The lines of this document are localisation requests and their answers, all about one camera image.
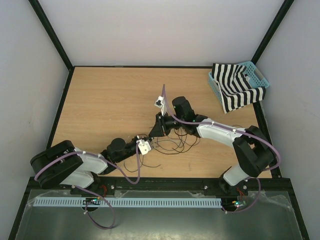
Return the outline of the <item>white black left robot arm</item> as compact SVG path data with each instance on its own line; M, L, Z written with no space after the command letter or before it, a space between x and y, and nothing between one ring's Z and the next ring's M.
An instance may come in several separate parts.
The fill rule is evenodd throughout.
M70 140L64 140L30 160L34 180L45 190L59 185L76 185L94 194L100 188L97 175L111 173L118 168L117 163L135 154L147 154L152 150L152 140L145 134L135 136L130 142L115 138L99 154L80 150Z

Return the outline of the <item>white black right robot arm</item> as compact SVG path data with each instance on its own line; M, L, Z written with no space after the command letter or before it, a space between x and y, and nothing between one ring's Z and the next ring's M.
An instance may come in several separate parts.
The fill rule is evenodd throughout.
M258 177L274 160L272 145L258 127L234 128L215 122L207 116L196 114L184 96L175 98L172 105L174 114L168 112L163 96L157 98L155 106L160 108L160 112L155 117L149 136L164 137L173 129L183 129L188 135L210 139L232 148L237 164L219 177L218 188L223 194L229 195L240 182Z

